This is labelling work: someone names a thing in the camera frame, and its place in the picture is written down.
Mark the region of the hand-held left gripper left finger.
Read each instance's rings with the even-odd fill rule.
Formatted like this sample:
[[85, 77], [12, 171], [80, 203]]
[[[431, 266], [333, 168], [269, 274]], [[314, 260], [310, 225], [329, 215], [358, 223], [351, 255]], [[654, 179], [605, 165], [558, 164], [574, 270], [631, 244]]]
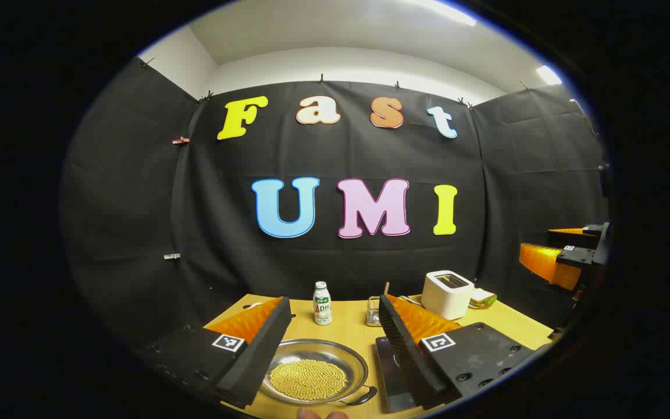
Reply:
[[251, 405], [291, 322], [277, 297], [210, 326], [186, 325], [137, 351], [160, 376], [205, 402]]

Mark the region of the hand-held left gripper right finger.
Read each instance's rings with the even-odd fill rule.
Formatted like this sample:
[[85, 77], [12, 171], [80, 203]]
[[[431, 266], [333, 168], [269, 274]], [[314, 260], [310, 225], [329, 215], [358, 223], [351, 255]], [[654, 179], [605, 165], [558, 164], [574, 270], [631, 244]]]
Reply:
[[534, 350], [483, 322], [467, 326], [388, 294], [379, 318], [415, 405], [465, 402], [523, 364]]

